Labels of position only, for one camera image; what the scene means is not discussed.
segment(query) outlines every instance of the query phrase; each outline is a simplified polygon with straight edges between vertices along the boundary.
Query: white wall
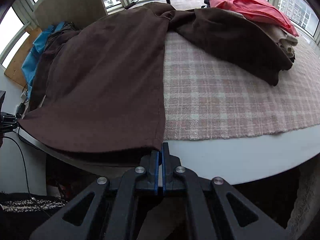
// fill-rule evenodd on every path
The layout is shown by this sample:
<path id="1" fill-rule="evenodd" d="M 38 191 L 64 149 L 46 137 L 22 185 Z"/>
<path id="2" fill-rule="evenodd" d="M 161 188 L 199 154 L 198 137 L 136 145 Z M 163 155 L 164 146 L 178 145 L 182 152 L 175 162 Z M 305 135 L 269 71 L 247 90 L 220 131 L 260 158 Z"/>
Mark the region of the white wall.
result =
<path id="1" fill-rule="evenodd" d="M 22 87 L 4 75 L 4 68 L 1 65 L 0 90 L 6 91 L 1 111 L 15 114 L 16 106 L 22 102 L 20 98 Z M 21 142 L 13 132 L 6 133 L 5 136 L 13 138 L 21 147 L 26 161 L 31 193 L 46 195 L 46 153 Z M 13 141 L 6 138 L 3 139 L 0 148 L 0 192 L 28 192 L 20 150 Z"/>

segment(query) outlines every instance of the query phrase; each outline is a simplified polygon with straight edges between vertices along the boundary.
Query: red garment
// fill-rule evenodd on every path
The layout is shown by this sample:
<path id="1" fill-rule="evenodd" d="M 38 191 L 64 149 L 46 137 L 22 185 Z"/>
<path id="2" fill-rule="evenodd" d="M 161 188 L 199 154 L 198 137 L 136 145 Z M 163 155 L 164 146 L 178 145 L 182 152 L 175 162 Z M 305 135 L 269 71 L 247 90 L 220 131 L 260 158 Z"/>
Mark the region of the red garment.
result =
<path id="1" fill-rule="evenodd" d="M 210 0 L 210 7 L 241 13 L 250 21 L 275 24 L 288 33 L 299 36 L 287 16 L 266 0 Z"/>

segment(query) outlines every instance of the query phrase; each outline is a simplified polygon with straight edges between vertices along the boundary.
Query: white table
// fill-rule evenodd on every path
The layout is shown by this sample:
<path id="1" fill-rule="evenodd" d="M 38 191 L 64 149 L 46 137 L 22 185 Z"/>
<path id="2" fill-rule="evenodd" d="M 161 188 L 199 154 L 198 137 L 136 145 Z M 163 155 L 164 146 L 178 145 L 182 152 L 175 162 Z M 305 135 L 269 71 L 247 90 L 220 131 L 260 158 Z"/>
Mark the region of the white table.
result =
<path id="1" fill-rule="evenodd" d="M 44 152 L 83 170 L 109 178 L 120 176 L 130 167 L 106 167 L 73 159 L 49 149 L 25 131 L 20 135 Z M 289 170 L 320 152 L 320 125 L 252 138 L 204 141 L 168 141 L 171 155 L 198 176 L 212 179 L 220 176 L 230 184 L 269 177 Z"/>

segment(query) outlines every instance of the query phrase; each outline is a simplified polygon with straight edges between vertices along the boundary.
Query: beige garment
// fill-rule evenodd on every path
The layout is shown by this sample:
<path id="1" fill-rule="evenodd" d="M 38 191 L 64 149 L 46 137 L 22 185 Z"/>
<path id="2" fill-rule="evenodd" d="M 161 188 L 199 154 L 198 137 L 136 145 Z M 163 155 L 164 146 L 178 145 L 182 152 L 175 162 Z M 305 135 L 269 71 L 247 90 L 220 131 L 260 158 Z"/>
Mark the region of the beige garment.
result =
<path id="1" fill-rule="evenodd" d="M 294 56 L 294 49 L 292 47 L 297 46 L 298 44 L 296 37 L 273 24 L 258 22 L 255 22 L 255 24 L 258 25 L 275 43 L 277 43 L 289 58 Z"/>

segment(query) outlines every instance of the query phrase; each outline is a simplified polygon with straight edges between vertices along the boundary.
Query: triangular cutout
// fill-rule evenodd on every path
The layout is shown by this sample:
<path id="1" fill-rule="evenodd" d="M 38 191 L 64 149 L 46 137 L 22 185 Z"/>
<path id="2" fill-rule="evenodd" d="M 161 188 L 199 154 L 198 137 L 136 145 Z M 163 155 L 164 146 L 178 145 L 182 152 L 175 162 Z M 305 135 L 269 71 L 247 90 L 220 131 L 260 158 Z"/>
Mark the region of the triangular cutout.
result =
<path id="1" fill-rule="evenodd" d="M 246 227 L 258 220 L 258 216 L 246 207 L 237 197 L 232 193 L 227 193 L 227 199 L 231 205 L 233 213 L 238 221 L 239 226 Z"/>
<path id="2" fill-rule="evenodd" d="M 69 210 L 62 219 L 75 226 L 80 226 L 85 218 L 85 215 L 87 214 L 93 198 L 94 193 L 89 193 L 76 206 Z"/>

